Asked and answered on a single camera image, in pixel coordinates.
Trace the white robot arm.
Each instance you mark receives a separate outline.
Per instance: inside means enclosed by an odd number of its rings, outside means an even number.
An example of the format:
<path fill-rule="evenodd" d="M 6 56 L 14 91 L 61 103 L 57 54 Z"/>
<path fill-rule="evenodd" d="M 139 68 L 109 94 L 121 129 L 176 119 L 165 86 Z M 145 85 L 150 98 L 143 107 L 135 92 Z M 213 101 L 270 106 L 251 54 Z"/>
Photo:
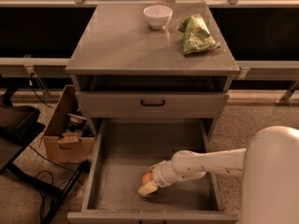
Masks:
<path fill-rule="evenodd" d="M 181 150 L 152 165 L 138 193 L 146 196 L 207 173 L 241 179 L 237 224 L 299 224 L 299 130 L 272 126 L 245 148 L 208 153 Z"/>

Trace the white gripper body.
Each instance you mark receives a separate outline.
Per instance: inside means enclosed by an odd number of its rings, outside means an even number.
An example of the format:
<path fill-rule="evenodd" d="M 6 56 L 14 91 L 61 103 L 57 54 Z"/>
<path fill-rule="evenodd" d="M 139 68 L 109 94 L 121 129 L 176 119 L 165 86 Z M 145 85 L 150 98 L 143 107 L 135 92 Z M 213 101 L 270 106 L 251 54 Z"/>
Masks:
<path fill-rule="evenodd" d="M 171 186 L 175 182 L 175 172 L 171 161 L 161 161 L 152 172 L 152 179 L 160 188 Z"/>

